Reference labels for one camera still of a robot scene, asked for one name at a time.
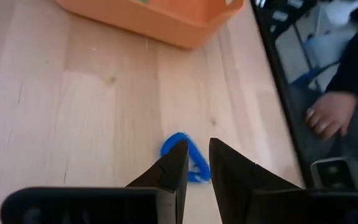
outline blue pipe cleaner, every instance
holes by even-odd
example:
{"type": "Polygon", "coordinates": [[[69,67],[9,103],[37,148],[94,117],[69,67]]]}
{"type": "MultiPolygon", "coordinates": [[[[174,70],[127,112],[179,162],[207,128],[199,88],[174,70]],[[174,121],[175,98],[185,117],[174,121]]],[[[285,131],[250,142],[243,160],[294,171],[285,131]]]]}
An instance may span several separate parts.
{"type": "Polygon", "coordinates": [[[211,178],[211,171],[204,157],[201,155],[196,144],[185,133],[176,133],[169,137],[161,148],[161,156],[164,156],[169,150],[182,139],[186,140],[189,147],[189,157],[195,163],[195,167],[199,172],[190,171],[188,174],[188,181],[192,183],[205,183],[209,182],[211,178]]]}

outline finger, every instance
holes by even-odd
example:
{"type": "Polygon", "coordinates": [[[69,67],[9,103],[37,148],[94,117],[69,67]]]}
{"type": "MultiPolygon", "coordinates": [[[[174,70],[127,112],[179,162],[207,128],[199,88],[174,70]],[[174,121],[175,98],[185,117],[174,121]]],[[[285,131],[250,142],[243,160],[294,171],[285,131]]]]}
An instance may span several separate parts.
{"type": "Polygon", "coordinates": [[[318,112],[314,112],[313,116],[308,120],[308,124],[311,128],[314,128],[316,124],[321,120],[323,116],[318,112]]]}
{"type": "Polygon", "coordinates": [[[330,124],[330,121],[326,119],[321,119],[317,122],[313,129],[316,134],[321,134],[330,124]]]}
{"type": "Polygon", "coordinates": [[[328,125],[328,127],[321,133],[324,140],[331,138],[338,130],[341,128],[341,125],[337,122],[333,122],[328,125]]]}
{"type": "Polygon", "coordinates": [[[309,108],[306,111],[306,122],[308,122],[308,120],[314,115],[314,112],[316,112],[316,109],[314,108],[309,108]]]}
{"type": "Polygon", "coordinates": [[[348,129],[348,127],[349,127],[349,123],[344,124],[344,125],[341,126],[341,136],[347,135],[347,129],[348,129]]]}

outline human hand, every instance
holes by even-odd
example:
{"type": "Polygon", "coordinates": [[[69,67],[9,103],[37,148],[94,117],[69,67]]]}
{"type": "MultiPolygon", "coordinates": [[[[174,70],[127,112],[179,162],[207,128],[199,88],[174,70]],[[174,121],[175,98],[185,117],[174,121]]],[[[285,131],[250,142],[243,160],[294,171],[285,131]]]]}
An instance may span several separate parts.
{"type": "Polygon", "coordinates": [[[306,122],[324,140],[332,137],[338,130],[345,136],[357,102],[357,97],[351,93],[325,93],[306,112],[306,122]]]}

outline black device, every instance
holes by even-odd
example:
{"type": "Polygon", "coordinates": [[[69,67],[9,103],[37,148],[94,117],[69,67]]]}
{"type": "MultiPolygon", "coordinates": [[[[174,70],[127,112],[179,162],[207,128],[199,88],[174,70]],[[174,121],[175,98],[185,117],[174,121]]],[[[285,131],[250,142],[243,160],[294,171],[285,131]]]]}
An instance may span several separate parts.
{"type": "MultiPolygon", "coordinates": [[[[187,152],[187,143],[178,143],[125,188],[20,190],[5,199],[1,221],[183,223],[187,152]]],[[[209,159],[223,224],[358,223],[358,190],[299,189],[215,138],[209,159]]]]}
{"type": "Polygon", "coordinates": [[[311,166],[311,174],[316,188],[355,189],[356,184],[345,158],[321,159],[311,166]]]}

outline person's arm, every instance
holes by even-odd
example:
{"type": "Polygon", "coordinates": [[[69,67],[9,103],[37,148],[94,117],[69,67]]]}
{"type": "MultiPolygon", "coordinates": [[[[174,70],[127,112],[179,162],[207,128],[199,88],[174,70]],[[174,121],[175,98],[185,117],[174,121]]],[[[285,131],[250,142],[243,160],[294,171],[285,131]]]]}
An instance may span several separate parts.
{"type": "Polygon", "coordinates": [[[358,33],[349,41],[326,91],[343,91],[358,96],[358,33]]]}

